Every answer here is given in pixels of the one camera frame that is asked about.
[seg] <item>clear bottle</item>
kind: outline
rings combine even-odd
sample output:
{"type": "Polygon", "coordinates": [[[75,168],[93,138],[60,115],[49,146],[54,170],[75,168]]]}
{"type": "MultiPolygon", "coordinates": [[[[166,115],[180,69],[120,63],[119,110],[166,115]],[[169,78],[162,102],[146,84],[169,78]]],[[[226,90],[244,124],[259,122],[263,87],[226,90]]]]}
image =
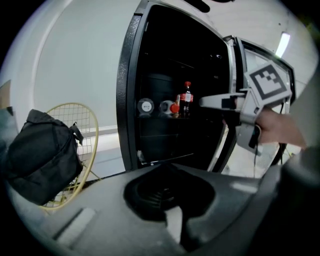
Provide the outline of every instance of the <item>clear bottle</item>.
{"type": "Polygon", "coordinates": [[[190,105],[194,101],[194,96],[190,92],[191,82],[186,81],[184,87],[185,93],[180,95],[180,116],[182,118],[189,118],[190,116],[190,105]]]}

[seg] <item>wire chair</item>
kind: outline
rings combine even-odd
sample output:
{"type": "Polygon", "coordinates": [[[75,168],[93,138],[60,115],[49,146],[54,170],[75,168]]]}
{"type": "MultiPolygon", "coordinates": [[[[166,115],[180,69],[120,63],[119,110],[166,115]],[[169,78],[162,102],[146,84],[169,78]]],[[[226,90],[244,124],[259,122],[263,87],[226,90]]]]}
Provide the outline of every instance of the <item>wire chair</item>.
{"type": "Polygon", "coordinates": [[[46,211],[58,210],[73,200],[82,190],[89,173],[92,173],[99,180],[100,178],[91,171],[97,146],[98,146],[98,121],[94,112],[81,103],[69,102],[60,104],[47,112],[54,119],[58,119],[71,127],[74,123],[83,135],[82,145],[77,140],[77,153],[83,165],[82,172],[70,184],[60,191],[55,198],[40,206],[46,211]],[[87,133],[94,133],[94,136],[86,136],[87,133]]]}

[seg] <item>fluorescent light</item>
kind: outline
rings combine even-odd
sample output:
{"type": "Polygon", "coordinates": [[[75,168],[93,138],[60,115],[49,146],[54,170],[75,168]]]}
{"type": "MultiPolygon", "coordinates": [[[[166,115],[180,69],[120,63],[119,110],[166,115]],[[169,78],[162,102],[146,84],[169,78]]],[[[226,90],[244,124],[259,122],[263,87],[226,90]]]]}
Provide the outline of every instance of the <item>fluorescent light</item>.
{"type": "Polygon", "coordinates": [[[290,35],[286,32],[282,32],[280,43],[279,43],[278,49],[276,49],[275,55],[277,55],[280,58],[282,57],[282,55],[284,54],[288,46],[289,40],[290,40],[290,35]]]}

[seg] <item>backpack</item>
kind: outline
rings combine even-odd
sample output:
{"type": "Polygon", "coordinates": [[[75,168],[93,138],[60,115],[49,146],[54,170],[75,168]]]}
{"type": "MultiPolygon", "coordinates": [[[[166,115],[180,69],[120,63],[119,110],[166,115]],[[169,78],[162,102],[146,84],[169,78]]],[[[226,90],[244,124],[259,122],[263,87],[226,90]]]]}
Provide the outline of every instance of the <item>backpack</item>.
{"type": "Polygon", "coordinates": [[[44,205],[83,169],[77,154],[83,136],[73,124],[32,109],[21,132],[9,146],[3,175],[24,198],[44,205]]]}

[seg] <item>bottle cap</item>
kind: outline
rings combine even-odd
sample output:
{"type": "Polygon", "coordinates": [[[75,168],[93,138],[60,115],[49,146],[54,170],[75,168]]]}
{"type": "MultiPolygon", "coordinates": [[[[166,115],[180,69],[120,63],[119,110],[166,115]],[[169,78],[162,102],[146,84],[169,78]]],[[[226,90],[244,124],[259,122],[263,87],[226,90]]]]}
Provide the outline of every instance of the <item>bottle cap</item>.
{"type": "Polygon", "coordinates": [[[179,110],[180,110],[180,106],[177,105],[177,104],[172,104],[172,105],[170,106],[170,111],[171,111],[172,113],[178,113],[179,110]]]}

